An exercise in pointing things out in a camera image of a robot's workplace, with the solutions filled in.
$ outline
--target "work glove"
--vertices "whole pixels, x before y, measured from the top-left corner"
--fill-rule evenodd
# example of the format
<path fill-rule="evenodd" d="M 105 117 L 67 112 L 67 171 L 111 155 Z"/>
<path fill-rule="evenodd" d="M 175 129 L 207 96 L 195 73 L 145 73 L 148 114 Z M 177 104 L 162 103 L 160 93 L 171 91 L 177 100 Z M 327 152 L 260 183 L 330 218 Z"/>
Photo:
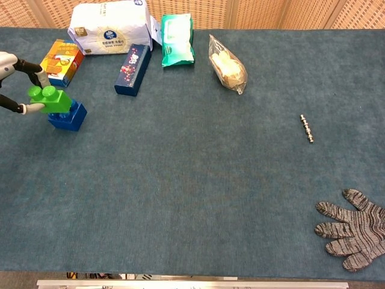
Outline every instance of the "work glove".
<path fill-rule="evenodd" d="M 337 239 L 326 245 L 326 251 L 333 256 L 349 256 L 342 265 L 348 271 L 356 272 L 385 253 L 385 210 L 358 190 L 343 190 L 342 195 L 358 211 L 320 202 L 316 209 L 341 223 L 320 223 L 315 232 L 324 238 Z"/>

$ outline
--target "floor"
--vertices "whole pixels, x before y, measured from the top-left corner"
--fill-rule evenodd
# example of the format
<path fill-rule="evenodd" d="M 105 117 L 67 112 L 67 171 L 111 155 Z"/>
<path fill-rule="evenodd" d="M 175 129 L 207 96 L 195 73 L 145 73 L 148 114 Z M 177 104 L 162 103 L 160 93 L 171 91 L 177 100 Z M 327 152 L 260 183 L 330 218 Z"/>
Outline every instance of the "floor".
<path fill-rule="evenodd" d="M 37 280 L 67 279 L 66 273 L 0 272 L 0 289 L 36 289 Z M 293 279 L 247 279 L 251 281 L 318 281 Z M 385 289 L 385 282 L 349 282 L 350 289 Z"/>

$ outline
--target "blue felt surface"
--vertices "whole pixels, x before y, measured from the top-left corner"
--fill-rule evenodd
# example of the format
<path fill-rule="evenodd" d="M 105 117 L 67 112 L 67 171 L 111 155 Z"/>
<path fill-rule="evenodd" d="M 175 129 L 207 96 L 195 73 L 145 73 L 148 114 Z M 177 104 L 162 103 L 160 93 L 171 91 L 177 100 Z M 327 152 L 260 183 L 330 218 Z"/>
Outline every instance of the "blue felt surface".
<path fill-rule="evenodd" d="M 244 64 L 221 86 L 209 32 Z M 0 28 L 39 63 L 66 30 Z M 385 256 L 349 273 L 314 233 L 315 209 L 357 188 L 385 207 L 385 31 L 194 31 L 193 66 L 152 52 L 136 98 L 126 56 L 94 55 L 64 90 L 80 131 L 0 110 L 0 270 L 385 281 Z M 1 93 L 27 101 L 29 79 Z M 309 144 L 300 114 L 315 143 Z"/>

